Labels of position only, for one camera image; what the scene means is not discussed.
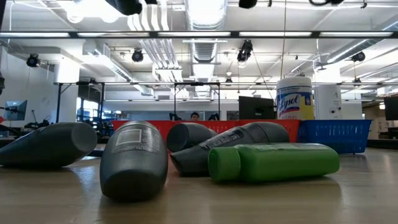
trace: white cylinder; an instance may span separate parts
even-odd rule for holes
[[[280,80],[276,86],[278,119],[313,119],[312,85],[307,77]]]
[[[316,119],[343,119],[340,86],[317,86],[314,94]]]

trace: bottle cap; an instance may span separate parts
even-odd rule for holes
[[[216,147],[208,157],[210,177],[217,182],[239,179],[241,158],[234,147]]]

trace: gray bottle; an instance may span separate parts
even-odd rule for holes
[[[96,145],[97,135],[89,124],[51,124],[0,149],[0,165],[26,169],[57,169],[87,156]]]
[[[136,202],[156,196],[167,176],[167,150],[159,131],[146,121],[122,125],[102,155],[102,193],[116,201]]]
[[[206,141],[217,135],[217,132],[202,124],[179,123],[167,134],[167,147],[172,152],[178,152]]]
[[[268,142],[289,142],[289,134],[280,124],[254,122],[231,128],[189,149],[171,153],[170,157],[180,175],[207,176],[210,149]]]

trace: lysol logo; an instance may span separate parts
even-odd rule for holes
[[[300,110],[299,100],[300,100],[299,94],[290,94],[290,95],[283,97],[279,101],[279,105],[278,105],[279,116],[284,113],[288,113],[288,112],[292,112],[292,111],[299,111]]]

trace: plastic bottle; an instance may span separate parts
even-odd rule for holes
[[[332,174],[340,161],[336,151],[322,144],[249,144],[212,149],[208,167],[217,182],[266,182]]]
[[[267,142],[289,142],[289,134],[280,124],[254,122],[231,128],[189,149],[170,155],[181,175],[208,175],[208,152],[214,147]]]
[[[217,132],[202,124],[180,123],[174,125],[167,134],[167,147],[172,152],[178,152],[216,135]]]
[[[0,165],[56,169],[88,155],[97,145],[86,123],[64,122],[39,128],[0,149]]]
[[[125,123],[109,139],[99,168],[105,196],[125,202],[148,200],[163,189],[166,176],[166,146],[150,123]]]
[[[278,119],[313,119],[312,84],[308,77],[290,77],[276,85]]]

